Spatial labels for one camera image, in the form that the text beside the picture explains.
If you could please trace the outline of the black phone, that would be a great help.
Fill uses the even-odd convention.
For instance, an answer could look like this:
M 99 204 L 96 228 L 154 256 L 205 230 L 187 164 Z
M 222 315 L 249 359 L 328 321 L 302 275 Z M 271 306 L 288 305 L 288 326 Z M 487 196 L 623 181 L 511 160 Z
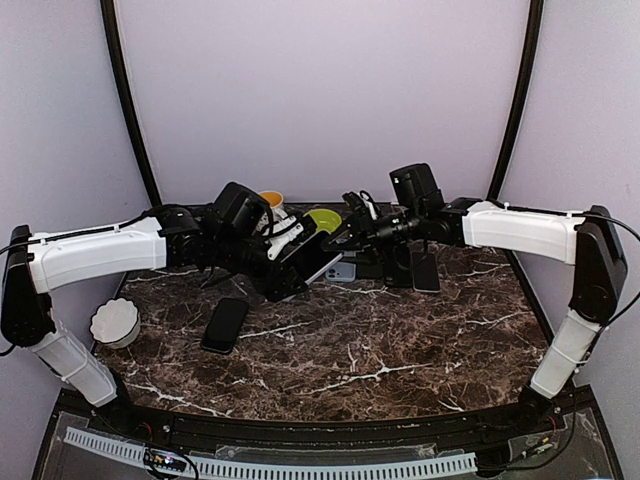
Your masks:
M 249 304 L 240 299 L 223 298 L 216 305 L 202 336 L 202 350 L 221 355 L 229 355 L 236 343 Z
M 379 257 L 356 256 L 356 277 L 364 280 L 377 280 L 384 277 L 384 262 Z

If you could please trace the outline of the light blue phone case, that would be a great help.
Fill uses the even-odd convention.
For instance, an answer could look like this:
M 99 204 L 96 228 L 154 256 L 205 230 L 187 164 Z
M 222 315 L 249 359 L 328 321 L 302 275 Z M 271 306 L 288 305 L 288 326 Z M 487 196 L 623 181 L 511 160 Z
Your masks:
M 339 261 L 325 272 L 325 279 L 334 283 L 351 283 L 356 277 L 356 265 L 350 262 Z

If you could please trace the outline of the dark green phone case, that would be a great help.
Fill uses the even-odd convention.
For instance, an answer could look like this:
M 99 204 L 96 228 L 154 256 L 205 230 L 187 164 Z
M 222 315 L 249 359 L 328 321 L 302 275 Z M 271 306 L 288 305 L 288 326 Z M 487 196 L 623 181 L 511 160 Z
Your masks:
M 413 285 L 411 254 L 406 245 L 393 247 L 385 252 L 383 280 L 389 288 L 410 288 Z

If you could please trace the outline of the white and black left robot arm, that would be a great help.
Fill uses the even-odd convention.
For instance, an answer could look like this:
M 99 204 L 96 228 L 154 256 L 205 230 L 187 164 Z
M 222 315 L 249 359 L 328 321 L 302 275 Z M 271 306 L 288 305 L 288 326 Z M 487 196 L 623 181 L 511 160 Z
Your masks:
M 1 333 L 103 407 L 103 421 L 117 434 L 131 436 L 141 427 L 140 412 L 124 400 L 127 392 L 114 373 L 54 316 L 51 291 L 134 270 L 221 267 L 247 276 L 260 295 L 277 302 L 320 276 L 320 268 L 303 264 L 314 229 L 312 220 L 275 221 L 264 198 L 235 182 L 212 203 L 160 205 L 121 224 L 56 234 L 18 226 L 2 250 Z M 294 242 L 300 247 L 285 255 Z

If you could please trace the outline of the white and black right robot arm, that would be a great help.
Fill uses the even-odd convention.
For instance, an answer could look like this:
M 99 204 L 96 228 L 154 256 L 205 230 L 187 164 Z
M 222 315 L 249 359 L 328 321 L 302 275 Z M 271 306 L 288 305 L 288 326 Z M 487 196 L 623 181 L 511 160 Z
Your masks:
M 370 251 L 389 264 L 398 247 L 421 240 L 510 250 L 573 266 L 567 314 L 510 413 L 517 432 L 534 432 L 603 330 L 627 311 L 619 305 L 628 275 L 617 233 L 622 222 L 600 205 L 562 212 L 469 197 L 446 202 L 426 163 L 396 169 L 390 180 L 401 212 L 380 216 L 372 201 L 348 192 L 343 199 L 351 213 L 323 241 L 323 250 Z

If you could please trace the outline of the lime green plastic bowl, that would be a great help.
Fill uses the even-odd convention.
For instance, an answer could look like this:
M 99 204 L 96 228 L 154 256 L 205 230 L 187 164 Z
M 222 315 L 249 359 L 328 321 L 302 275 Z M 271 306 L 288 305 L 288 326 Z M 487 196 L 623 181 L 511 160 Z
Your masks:
M 326 208 L 317 208 L 309 210 L 305 213 L 316 224 L 317 231 L 325 231 L 328 233 L 335 232 L 342 224 L 342 217 L 334 210 Z

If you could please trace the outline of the white patterned mug orange inside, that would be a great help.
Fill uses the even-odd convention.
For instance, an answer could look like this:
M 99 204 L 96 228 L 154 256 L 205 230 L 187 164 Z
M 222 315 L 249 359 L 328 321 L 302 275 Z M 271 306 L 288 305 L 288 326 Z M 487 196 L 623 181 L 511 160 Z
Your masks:
M 278 191 L 262 191 L 259 195 L 268 202 L 273 217 L 277 220 L 285 219 L 288 214 L 284 209 L 284 196 Z

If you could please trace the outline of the white fluted ramekin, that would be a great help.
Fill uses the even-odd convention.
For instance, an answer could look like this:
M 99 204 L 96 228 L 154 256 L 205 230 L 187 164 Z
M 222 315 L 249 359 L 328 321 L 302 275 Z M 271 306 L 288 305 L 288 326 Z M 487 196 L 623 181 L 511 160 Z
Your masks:
M 138 308 L 124 298 L 109 300 L 91 318 L 90 332 L 94 340 L 111 349 L 129 346 L 140 330 Z

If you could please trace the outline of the small green circuit board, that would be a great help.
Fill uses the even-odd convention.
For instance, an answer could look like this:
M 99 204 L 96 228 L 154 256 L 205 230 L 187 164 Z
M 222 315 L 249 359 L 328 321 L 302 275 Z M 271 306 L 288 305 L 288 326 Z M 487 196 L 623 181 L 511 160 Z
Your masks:
M 187 463 L 178 456 L 149 448 L 143 453 L 143 465 L 152 473 L 180 475 L 187 470 Z

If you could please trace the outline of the black front table rail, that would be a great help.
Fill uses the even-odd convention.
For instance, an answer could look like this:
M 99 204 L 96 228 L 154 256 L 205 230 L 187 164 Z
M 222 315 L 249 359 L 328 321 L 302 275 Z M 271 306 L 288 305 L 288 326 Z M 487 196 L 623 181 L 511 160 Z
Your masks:
M 224 445 L 260 448 L 355 449 L 434 443 L 446 447 L 502 445 L 522 431 L 509 422 L 517 404 L 402 420 L 269 422 L 216 418 L 138 405 L 95 408 L 74 390 L 62 389 L 56 406 L 89 419 L 100 431 L 132 433 L 162 446 L 213 451 Z

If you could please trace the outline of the black right corner post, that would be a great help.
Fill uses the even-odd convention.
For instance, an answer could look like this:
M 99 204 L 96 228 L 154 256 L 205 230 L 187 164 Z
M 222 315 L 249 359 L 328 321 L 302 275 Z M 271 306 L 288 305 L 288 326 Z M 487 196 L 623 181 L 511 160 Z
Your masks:
M 514 87 L 511 107 L 491 182 L 487 192 L 489 200 L 498 200 L 507 176 L 516 145 L 524 109 L 528 97 L 531 77 L 536 59 L 539 35 L 544 12 L 543 0 L 531 0 L 523 40 L 523 48 Z

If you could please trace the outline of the black corner post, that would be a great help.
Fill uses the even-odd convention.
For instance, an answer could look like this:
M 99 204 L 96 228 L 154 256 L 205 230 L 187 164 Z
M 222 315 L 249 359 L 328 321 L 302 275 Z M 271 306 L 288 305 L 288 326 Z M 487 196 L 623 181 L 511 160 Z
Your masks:
M 137 170 L 143 182 L 149 204 L 152 207 L 159 206 L 162 204 L 161 194 L 152 171 L 134 105 L 117 20 L 116 2 L 101 0 L 100 10 L 112 74 Z
M 491 182 L 487 192 L 489 200 L 498 200 L 507 176 L 516 145 L 524 109 L 528 97 L 531 77 L 536 59 L 539 35 L 544 12 L 543 0 L 531 0 L 523 40 L 523 48 L 514 87 L 511 107 Z

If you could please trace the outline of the black left corner post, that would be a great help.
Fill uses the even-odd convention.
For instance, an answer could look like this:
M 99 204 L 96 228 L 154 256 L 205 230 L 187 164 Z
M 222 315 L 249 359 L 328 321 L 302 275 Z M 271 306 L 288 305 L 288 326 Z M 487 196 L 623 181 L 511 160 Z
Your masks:
M 149 204 L 152 207 L 159 206 L 162 204 L 161 194 L 152 171 L 134 105 L 117 20 L 116 2 L 101 0 L 100 10 L 112 74 L 137 170 L 143 182 Z

